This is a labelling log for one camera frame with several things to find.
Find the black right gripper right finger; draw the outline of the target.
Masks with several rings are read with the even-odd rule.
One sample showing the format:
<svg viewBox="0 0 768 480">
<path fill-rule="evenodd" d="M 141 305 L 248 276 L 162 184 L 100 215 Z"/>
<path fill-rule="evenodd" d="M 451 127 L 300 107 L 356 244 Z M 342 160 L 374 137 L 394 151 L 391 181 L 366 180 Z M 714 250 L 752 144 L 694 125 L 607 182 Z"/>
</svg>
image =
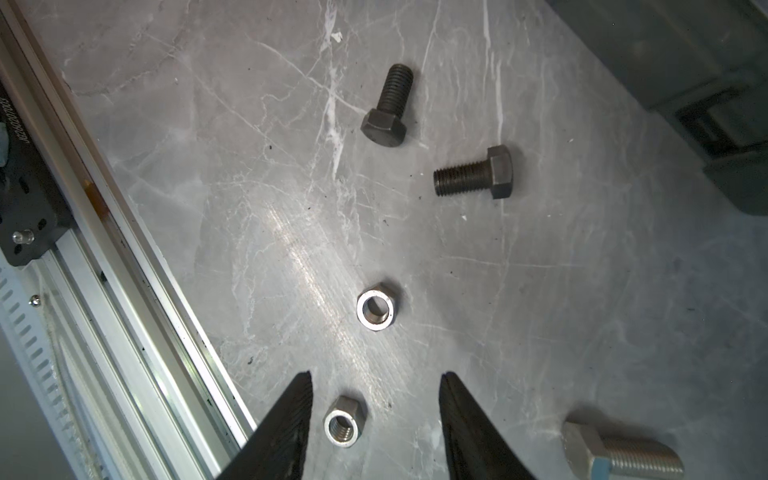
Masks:
<svg viewBox="0 0 768 480">
<path fill-rule="evenodd" d="M 438 395 L 450 479 L 534 479 L 455 372 Z"/>
</svg>

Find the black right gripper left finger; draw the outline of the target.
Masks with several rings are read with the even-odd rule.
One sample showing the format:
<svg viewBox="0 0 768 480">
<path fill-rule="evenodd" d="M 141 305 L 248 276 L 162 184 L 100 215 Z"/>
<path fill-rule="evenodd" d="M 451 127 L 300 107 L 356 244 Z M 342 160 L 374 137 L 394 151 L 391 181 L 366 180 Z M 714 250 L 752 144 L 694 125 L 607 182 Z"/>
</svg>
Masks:
<svg viewBox="0 0 768 480">
<path fill-rule="evenodd" d="M 312 406 L 311 373 L 300 372 L 218 479 L 301 479 Z"/>
</svg>

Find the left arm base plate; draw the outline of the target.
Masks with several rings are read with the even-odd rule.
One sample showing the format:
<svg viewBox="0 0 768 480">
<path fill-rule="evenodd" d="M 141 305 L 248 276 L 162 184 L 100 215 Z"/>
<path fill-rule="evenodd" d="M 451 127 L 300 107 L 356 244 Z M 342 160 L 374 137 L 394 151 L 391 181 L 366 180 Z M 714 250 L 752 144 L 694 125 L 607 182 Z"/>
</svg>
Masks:
<svg viewBox="0 0 768 480">
<path fill-rule="evenodd" d="M 51 171 L 1 91 L 1 250 L 15 267 L 41 258 L 74 226 Z"/>
</svg>

